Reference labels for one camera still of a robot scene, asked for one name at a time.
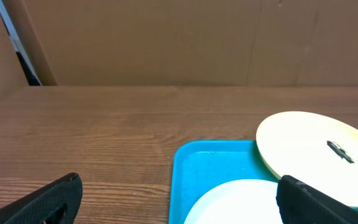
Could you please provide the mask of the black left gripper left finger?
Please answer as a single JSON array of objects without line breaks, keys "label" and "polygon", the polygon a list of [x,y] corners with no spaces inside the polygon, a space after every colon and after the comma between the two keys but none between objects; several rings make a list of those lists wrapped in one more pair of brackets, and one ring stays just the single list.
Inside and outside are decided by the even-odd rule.
[{"label": "black left gripper left finger", "polygon": [[69,173],[0,208],[0,224],[73,224],[82,196],[80,176]]}]

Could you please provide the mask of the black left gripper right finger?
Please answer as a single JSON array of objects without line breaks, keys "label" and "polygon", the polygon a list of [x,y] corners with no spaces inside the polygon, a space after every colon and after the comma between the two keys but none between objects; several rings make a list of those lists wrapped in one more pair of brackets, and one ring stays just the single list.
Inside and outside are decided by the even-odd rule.
[{"label": "black left gripper right finger", "polygon": [[283,224],[358,224],[358,211],[284,175],[278,181],[277,205]]}]

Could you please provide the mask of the white plate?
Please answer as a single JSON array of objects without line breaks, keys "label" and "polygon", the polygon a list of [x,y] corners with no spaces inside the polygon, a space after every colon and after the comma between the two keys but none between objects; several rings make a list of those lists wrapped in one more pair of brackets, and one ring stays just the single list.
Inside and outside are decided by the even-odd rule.
[{"label": "white plate", "polygon": [[192,206],[185,224],[282,224],[276,182],[233,180],[206,192]]}]

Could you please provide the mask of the yellow-green plate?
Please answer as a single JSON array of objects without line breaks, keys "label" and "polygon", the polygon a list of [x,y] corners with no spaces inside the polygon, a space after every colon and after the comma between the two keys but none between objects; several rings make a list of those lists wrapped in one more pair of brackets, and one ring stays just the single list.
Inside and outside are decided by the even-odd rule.
[{"label": "yellow-green plate", "polygon": [[358,208],[358,129],[320,114],[287,111],[261,122],[256,143],[278,179],[291,175]]}]

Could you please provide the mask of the blue plastic tray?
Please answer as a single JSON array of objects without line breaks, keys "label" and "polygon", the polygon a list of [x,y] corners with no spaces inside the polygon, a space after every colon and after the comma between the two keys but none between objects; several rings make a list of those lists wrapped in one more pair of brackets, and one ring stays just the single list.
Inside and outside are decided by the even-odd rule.
[{"label": "blue plastic tray", "polygon": [[251,140],[193,141],[173,160],[169,224],[183,224],[192,206],[207,191],[239,179],[275,182]]}]

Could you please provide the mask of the brown cardboard backdrop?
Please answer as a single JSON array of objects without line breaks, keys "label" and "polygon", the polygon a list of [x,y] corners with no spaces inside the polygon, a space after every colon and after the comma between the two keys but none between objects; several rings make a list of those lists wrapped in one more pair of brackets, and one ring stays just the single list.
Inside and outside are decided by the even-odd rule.
[{"label": "brown cardboard backdrop", "polygon": [[0,96],[26,86],[358,86],[358,1],[0,1]]}]

